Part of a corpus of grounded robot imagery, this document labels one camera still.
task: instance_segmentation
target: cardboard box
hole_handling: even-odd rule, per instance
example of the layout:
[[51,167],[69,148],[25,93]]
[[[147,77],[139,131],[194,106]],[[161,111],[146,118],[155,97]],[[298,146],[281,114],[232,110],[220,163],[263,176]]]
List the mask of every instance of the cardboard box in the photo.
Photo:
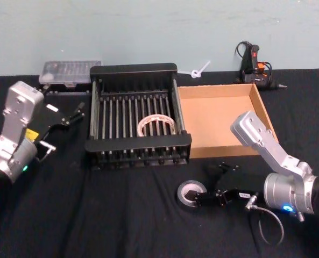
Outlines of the cardboard box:
[[257,155],[230,130],[236,118],[253,110],[277,139],[254,84],[178,87],[183,119],[193,142],[190,158]]

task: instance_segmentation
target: light blue wall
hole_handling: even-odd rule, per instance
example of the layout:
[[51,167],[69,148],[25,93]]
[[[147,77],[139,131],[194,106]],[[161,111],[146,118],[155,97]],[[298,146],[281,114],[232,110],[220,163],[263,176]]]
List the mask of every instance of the light blue wall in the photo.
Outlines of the light blue wall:
[[237,70],[242,40],[274,69],[319,68],[319,0],[0,0],[0,75],[84,59]]

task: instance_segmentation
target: plastic case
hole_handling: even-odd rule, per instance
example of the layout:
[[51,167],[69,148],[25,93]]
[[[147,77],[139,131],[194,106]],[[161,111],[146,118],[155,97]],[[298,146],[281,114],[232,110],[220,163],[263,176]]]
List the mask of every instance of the plastic case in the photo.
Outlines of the plastic case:
[[[185,130],[173,63],[95,66],[90,70],[92,102],[85,149],[101,167],[150,166],[189,162],[191,135]],[[138,137],[138,122],[149,114],[170,116],[177,125],[147,125]]]
[[90,83],[90,68],[100,65],[100,61],[49,61],[44,65],[39,82],[74,88],[77,84]]

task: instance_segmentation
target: blue led light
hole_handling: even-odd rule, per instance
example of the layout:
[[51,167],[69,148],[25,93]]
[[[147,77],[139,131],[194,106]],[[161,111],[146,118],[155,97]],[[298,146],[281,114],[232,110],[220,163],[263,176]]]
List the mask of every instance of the blue led light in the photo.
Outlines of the blue led light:
[[289,211],[289,212],[292,212],[293,209],[291,206],[288,206],[288,205],[285,205],[284,207],[282,207],[285,211]]

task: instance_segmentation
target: tape roll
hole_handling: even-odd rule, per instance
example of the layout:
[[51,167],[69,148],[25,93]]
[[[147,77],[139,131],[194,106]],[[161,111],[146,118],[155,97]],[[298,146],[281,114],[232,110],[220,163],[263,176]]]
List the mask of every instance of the tape roll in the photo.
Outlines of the tape roll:
[[183,182],[177,189],[177,199],[178,202],[183,205],[183,207],[189,207],[191,209],[198,207],[196,201],[187,198],[186,194],[189,191],[195,191],[199,193],[207,192],[206,187],[198,181],[188,180]]

